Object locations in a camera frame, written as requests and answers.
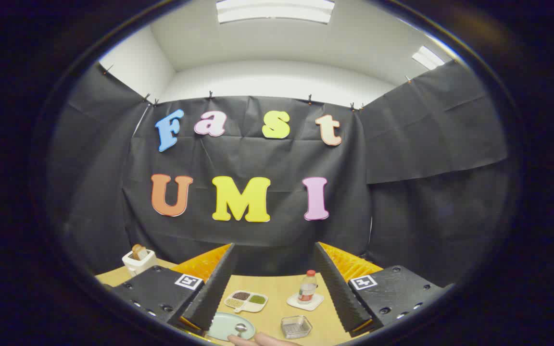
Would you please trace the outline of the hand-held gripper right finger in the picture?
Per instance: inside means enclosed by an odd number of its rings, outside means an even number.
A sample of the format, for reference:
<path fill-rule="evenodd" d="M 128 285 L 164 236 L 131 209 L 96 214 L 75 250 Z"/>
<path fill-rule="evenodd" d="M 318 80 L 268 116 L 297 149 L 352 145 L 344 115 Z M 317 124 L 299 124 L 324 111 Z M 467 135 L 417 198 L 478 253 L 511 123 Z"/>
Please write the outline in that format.
<path fill-rule="evenodd" d="M 402 265 L 381 268 L 345 250 L 316 242 L 314 263 L 345 332 L 356 337 L 433 304 L 453 284 L 436 285 Z"/>

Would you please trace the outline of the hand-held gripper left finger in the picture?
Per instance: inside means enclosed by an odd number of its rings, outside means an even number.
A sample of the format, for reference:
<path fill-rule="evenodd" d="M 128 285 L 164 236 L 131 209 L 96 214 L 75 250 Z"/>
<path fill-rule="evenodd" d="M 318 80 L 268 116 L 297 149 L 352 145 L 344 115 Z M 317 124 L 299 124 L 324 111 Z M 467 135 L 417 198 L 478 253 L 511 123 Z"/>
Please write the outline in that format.
<path fill-rule="evenodd" d="M 237 261 L 238 249 L 229 243 L 173 269 L 152 265 L 109 290 L 150 317 L 202 337 L 213 323 Z"/>

